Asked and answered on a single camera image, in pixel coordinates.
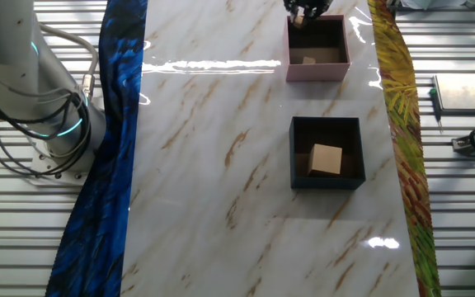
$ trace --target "blue fabric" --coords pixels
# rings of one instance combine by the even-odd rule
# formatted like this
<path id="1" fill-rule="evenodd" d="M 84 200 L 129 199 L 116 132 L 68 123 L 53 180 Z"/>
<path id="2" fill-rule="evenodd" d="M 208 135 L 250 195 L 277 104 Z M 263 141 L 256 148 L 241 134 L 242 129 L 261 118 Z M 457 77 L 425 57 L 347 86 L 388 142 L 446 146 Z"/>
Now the blue fabric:
<path id="1" fill-rule="evenodd" d="M 46 296 L 119 296 L 148 0 L 110 0 L 100 34 L 107 131 L 63 233 Z"/>

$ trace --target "small wooden block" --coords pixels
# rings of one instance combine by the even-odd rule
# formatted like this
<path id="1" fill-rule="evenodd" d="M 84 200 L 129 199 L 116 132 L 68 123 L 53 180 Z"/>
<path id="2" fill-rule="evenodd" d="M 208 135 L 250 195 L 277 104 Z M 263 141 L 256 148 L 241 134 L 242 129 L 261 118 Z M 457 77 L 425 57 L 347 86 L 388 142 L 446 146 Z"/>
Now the small wooden block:
<path id="1" fill-rule="evenodd" d="M 316 64 L 317 60 L 315 58 L 303 57 L 303 64 Z"/>
<path id="2" fill-rule="evenodd" d="M 293 25 L 297 27 L 298 29 L 302 29 L 303 27 L 303 16 L 296 16 L 294 18 L 294 23 Z"/>
<path id="3" fill-rule="evenodd" d="M 309 155 L 308 173 L 340 174 L 342 148 L 314 144 Z"/>

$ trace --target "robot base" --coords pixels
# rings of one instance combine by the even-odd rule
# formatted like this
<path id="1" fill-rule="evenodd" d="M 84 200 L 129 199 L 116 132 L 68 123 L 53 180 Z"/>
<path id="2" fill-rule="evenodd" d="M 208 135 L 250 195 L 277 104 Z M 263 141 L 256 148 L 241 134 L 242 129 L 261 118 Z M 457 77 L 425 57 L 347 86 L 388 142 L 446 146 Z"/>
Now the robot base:
<path id="1" fill-rule="evenodd" d="M 53 160 L 46 158 L 45 155 L 34 151 L 31 168 L 37 172 L 46 172 L 51 168 L 58 166 Z M 87 179 L 87 173 L 63 172 L 55 176 L 32 177 L 31 183 L 35 186 L 83 186 Z"/>

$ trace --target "yellow green fabric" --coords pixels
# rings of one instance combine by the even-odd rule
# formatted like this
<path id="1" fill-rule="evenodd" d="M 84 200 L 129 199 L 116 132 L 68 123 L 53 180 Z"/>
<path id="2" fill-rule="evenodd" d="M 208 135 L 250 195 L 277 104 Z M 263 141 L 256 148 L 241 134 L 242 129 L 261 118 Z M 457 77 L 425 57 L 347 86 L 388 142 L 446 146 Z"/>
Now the yellow green fabric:
<path id="1" fill-rule="evenodd" d="M 419 293 L 420 297 L 437 297 L 441 290 L 412 57 L 386 0 L 368 0 L 368 4 Z"/>

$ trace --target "white marble table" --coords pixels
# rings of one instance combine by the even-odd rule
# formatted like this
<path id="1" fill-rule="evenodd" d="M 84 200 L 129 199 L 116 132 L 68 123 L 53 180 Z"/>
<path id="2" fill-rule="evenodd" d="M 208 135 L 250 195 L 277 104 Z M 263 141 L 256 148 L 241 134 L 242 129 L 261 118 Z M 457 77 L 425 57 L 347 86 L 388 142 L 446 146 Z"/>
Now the white marble table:
<path id="1" fill-rule="evenodd" d="M 365 0 L 345 81 L 286 83 L 281 0 L 156 0 L 122 296 L 418 296 Z M 367 182 L 292 191 L 292 116 L 361 122 Z"/>

